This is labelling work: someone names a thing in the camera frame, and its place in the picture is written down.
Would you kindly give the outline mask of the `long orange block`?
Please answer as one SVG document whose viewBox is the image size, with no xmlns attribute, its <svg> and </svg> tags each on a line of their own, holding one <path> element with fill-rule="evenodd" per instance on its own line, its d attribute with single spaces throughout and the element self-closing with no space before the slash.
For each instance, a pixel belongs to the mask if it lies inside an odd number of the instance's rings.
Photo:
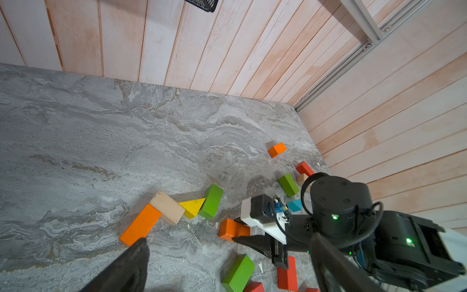
<svg viewBox="0 0 467 292">
<path fill-rule="evenodd" d="M 146 238 L 161 215 L 162 214 L 151 204 L 147 204 L 130 226 L 127 227 L 119 240 L 127 246 L 131 246 L 140 238 Z"/>
</svg>

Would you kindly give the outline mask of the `long natural wood block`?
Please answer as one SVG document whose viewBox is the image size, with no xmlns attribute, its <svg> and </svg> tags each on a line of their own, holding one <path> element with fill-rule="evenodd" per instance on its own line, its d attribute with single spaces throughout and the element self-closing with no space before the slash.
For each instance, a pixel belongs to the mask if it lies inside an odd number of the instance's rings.
<svg viewBox="0 0 467 292">
<path fill-rule="evenodd" d="M 161 213 L 161 219 L 170 226 L 175 226 L 185 213 L 185 209 L 163 191 L 159 191 L 149 204 Z"/>
</svg>

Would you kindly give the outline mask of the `yellow triangle block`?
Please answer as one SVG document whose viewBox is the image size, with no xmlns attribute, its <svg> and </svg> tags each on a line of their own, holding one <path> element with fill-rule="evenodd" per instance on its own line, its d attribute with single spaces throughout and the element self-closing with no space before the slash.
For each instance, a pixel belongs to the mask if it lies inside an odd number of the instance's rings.
<svg viewBox="0 0 467 292">
<path fill-rule="evenodd" d="M 179 203 L 179 205 L 185 209 L 184 215 L 188 219 L 193 219 L 198 215 L 205 200 L 206 200 L 205 198 L 201 198 L 197 200 L 190 200 L 190 201 L 181 202 Z"/>
</svg>

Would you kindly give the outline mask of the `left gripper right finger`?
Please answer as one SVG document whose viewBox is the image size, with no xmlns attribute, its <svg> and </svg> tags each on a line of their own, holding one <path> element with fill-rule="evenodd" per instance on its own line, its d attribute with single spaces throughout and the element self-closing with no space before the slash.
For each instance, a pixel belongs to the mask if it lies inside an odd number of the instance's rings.
<svg viewBox="0 0 467 292">
<path fill-rule="evenodd" d="M 320 291 L 383 291 L 319 233 L 311 237 L 309 252 Z"/>
</svg>

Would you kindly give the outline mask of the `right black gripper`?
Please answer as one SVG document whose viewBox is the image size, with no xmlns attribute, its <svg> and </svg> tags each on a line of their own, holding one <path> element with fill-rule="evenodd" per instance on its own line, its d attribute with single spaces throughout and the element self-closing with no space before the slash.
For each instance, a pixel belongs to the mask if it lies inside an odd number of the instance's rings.
<svg viewBox="0 0 467 292">
<path fill-rule="evenodd" d="M 277 214 L 277 223 L 265 229 L 265 235 L 234 237 L 235 243 L 249 247 L 271 259 L 282 270 L 289 268 L 289 252 L 308 253 L 313 220 L 308 215 Z"/>
</svg>

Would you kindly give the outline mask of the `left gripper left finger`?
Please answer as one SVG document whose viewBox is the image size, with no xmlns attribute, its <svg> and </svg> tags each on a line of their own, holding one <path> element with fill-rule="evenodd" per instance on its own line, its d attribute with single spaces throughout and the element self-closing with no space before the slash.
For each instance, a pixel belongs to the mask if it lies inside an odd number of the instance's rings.
<svg viewBox="0 0 467 292">
<path fill-rule="evenodd" d="M 81 292 L 143 292 L 149 256 L 146 238 L 138 239 Z"/>
</svg>

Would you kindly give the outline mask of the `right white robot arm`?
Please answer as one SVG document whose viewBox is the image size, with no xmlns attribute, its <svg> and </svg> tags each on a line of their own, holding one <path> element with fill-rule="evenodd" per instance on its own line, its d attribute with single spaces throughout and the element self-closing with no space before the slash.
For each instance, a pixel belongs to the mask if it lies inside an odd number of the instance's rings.
<svg viewBox="0 0 467 292">
<path fill-rule="evenodd" d="M 233 241 L 287 271 L 289 252 L 308 253 L 323 292 L 377 292 L 382 283 L 423 292 L 467 273 L 448 252 L 441 226 L 385 210 L 364 183 L 319 172 L 300 194 L 311 200 L 302 215 L 265 194 L 245 199 L 237 223 L 263 233 Z"/>
</svg>

